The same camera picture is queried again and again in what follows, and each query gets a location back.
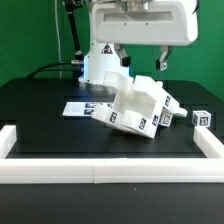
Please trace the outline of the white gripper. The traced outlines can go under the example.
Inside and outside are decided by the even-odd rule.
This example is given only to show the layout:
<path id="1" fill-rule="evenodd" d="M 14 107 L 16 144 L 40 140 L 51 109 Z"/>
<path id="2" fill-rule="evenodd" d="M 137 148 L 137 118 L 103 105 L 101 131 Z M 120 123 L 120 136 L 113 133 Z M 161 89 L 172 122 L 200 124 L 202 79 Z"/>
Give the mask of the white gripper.
<path id="1" fill-rule="evenodd" d="M 98 42 L 116 43 L 114 49 L 122 67 L 131 65 L 122 44 L 161 45 L 156 70 L 164 71 L 172 46 L 186 46 L 197 39 L 198 5 L 198 0 L 95 2 L 90 13 L 91 32 Z"/>

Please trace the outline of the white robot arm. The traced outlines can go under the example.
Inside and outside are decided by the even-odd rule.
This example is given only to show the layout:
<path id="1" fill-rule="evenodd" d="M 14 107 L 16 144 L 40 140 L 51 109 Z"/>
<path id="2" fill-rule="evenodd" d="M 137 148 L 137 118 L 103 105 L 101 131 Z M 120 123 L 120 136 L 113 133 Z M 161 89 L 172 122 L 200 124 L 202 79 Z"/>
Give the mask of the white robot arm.
<path id="1" fill-rule="evenodd" d="M 103 88 L 105 74 L 129 76 L 131 57 L 126 45 L 159 46 L 156 69 L 167 68 L 174 46 L 187 46 L 198 37 L 199 0 L 85 0 L 89 11 L 90 49 L 79 82 Z"/>

